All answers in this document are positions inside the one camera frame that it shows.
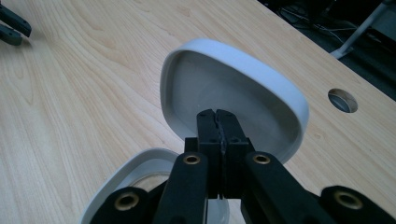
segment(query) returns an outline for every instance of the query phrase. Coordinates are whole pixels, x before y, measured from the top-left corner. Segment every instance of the black clamp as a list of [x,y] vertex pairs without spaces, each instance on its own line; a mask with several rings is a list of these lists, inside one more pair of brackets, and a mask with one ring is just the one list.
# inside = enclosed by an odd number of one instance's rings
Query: black clamp
[[0,24],[0,39],[9,45],[18,46],[22,43],[21,34],[28,36],[32,32],[29,22],[4,7],[0,3],[0,21],[6,23],[9,27]]
[[206,223],[207,200],[240,199],[246,223],[396,223],[356,190],[305,190],[273,155],[255,151],[230,112],[197,115],[198,137],[187,138],[169,179],[145,192],[113,192],[92,223]]

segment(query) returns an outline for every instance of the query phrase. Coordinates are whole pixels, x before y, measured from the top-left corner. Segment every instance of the table surface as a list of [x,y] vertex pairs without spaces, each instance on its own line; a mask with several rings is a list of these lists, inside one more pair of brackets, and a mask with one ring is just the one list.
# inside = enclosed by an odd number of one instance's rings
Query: table surface
[[[2,4],[33,33],[19,47],[0,43],[0,223],[76,223],[135,153],[182,152],[159,82],[166,55],[196,37],[249,53],[303,92],[310,120],[285,166],[306,189],[353,188],[396,217],[395,102],[255,0]],[[358,110],[336,109],[333,88]]]

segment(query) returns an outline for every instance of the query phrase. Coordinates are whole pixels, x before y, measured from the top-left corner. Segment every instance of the white plastic lid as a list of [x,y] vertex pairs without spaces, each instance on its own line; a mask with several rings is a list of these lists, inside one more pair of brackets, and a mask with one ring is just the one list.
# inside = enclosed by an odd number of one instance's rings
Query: white plastic lid
[[161,77],[163,115],[182,139],[197,136],[196,115],[227,110],[256,150],[286,162],[298,149],[308,103],[285,77],[245,52],[211,39],[172,51]]

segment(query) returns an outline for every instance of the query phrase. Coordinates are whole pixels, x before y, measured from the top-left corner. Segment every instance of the light wood grain surface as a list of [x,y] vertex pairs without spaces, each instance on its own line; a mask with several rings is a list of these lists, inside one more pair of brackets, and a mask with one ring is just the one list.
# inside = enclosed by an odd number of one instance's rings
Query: light wood grain surface
[[[76,223],[136,152],[182,152],[159,81],[166,55],[196,37],[251,54],[304,93],[310,121],[286,167],[305,188],[347,186],[396,217],[396,104],[255,0],[2,4],[33,32],[20,47],[0,42],[0,223]],[[333,88],[357,112],[337,110]]]

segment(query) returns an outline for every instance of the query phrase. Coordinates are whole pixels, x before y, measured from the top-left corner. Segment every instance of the wooden table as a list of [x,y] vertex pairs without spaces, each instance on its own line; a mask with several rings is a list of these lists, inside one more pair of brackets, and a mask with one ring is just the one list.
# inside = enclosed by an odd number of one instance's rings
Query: wooden table
[[[356,189],[396,216],[396,104],[255,0],[3,1],[28,20],[0,43],[0,223],[76,223],[135,153],[182,152],[160,104],[164,58],[196,37],[235,46],[304,93],[310,121],[286,163],[310,191]],[[358,102],[337,110],[328,91]],[[231,202],[231,223],[241,223]]]

